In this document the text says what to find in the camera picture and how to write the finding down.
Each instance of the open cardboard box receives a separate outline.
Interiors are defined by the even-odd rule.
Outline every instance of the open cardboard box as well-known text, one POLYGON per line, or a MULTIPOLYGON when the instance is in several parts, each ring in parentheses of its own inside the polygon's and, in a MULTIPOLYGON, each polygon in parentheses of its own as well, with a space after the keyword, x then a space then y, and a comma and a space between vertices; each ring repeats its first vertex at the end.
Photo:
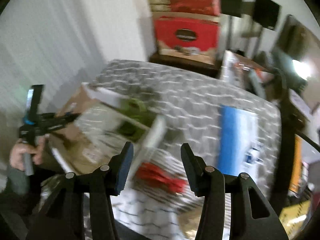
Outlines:
POLYGON ((128 97, 105 88, 92 90, 87 83, 83 83, 65 106, 57 113, 57 115, 62 115, 65 112, 82 114, 75 122, 70 123, 66 128, 59 130, 56 134, 50 135, 49 146, 52 155, 65 172, 72 171, 78 175, 90 173, 99 166, 108 164, 111 158, 111 156, 107 154, 106 158, 102 158, 98 162, 90 161, 90 159, 85 156, 84 150, 86 152, 91 151, 92 155, 95 154, 97 142, 95 142, 95 144, 92 142, 94 141, 94 137, 92 137, 94 133, 91 133, 90 137, 88 134, 83 133, 83 129, 80 130, 76 125, 77 122, 80 122, 82 116, 88 113, 88 110, 94 109, 97 105, 103 106, 104 109, 107 110, 104 111, 103 114, 105 117, 102 118, 105 120, 105 126, 111 123, 111 119, 120 118, 145 130, 141 138, 133 143, 134 157, 128 179, 130 180, 134 176, 142 161, 150 160, 154 149, 157 148, 166 131, 165 118, 161 114, 156 113, 150 127, 130 119, 119 112, 121 102, 125 99, 128 99, 128 97))
POLYGON ((232 51, 226 50, 223 56, 223 62, 221 66, 221 73, 219 79, 226 81, 236 87, 245 89, 245 83, 247 82, 245 73, 248 72, 248 70, 250 69, 266 73, 269 72, 268 69, 260 66, 251 59, 238 55, 232 51))

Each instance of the person's arm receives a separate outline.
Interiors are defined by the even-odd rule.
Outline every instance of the person's arm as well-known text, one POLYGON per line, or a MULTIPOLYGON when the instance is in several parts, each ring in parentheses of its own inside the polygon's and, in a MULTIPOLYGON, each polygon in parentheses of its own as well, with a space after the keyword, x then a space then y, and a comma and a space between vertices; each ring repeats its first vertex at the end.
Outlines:
POLYGON ((0 193, 0 210, 10 210, 19 215, 31 214, 40 200, 41 182, 54 175, 54 172, 37 168, 35 174, 26 176, 23 167, 23 154, 33 154, 36 165, 42 162, 45 138, 39 140, 37 147, 18 141, 10 152, 10 164, 7 167, 7 184, 0 193))

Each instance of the white wall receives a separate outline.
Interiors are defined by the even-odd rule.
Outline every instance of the white wall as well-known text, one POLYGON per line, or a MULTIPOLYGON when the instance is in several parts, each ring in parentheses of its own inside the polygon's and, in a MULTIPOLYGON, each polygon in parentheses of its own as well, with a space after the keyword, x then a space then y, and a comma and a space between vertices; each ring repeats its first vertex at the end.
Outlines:
POLYGON ((81 0, 93 36, 105 61, 115 58, 145 61, 139 13, 135 0, 81 0))
POLYGON ((156 51, 156 40, 154 37, 154 28, 152 14, 149 9, 148 0, 134 0, 137 8, 138 23, 141 29, 141 38, 146 51, 146 56, 152 55, 156 51))
MULTIPOLYGON (((320 27, 315 17, 311 13, 309 7, 304 2, 304 0, 273 0, 273 1, 282 6, 280 16, 278 19, 278 24, 275 31, 271 31, 267 29, 264 30, 261 44, 260 44, 260 50, 269 51, 272 48, 275 40, 278 37, 278 34, 281 31, 281 28, 284 24, 286 16, 288 14, 292 14, 293 16, 295 16, 298 21, 300 21, 303 25, 305 25, 308 29, 310 29, 310 31, 318 39, 320 39, 320 27)), ((225 16, 222 16, 222 24, 221 24, 222 35, 220 36, 220 39, 221 39, 220 44, 222 46, 222 50, 225 48, 225 39, 226 39, 226 33, 228 28, 228 25, 223 25, 225 21, 226 21, 225 16)), ((239 36, 240 36, 239 31, 241 27, 241 21, 237 20, 237 18, 235 18, 235 25, 236 25, 235 29, 238 29, 238 33, 234 34, 234 39, 232 42, 233 49, 238 47, 240 47, 240 49, 244 49, 246 41, 245 39, 239 40, 239 36)), ((250 55, 253 51, 256 40, 257 40, 256 38, 252 38, 251 40, 251 43, 249 46, 250 55)))

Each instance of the white curtain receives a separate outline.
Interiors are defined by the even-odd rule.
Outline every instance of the white curtain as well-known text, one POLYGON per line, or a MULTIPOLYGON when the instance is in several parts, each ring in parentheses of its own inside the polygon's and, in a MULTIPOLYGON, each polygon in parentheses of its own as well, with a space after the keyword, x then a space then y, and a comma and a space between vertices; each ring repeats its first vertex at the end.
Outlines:
POLYGON ((145 49, 151 25, 141 31, 141 19, 149 15, 137 11, 136 3, 10 0, 0 15, 0 174, 17 138, 30 85, 45 84, 41 111, 55 111, 108 60, 146 60, 146 51, 154 49, 145 49))

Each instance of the wooden shelf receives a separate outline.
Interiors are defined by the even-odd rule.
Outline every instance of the wooden shelf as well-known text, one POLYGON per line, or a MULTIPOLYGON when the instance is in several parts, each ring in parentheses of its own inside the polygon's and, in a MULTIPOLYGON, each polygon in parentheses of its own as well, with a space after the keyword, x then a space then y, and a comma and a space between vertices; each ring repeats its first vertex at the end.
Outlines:
POLYGON ((219 61, 215 65, 210 65, 195 60, 160 55, 157 52, 151 55, 149 62, 189 70, 212 78, 216 78, 221 69, 221 62, 219 61))

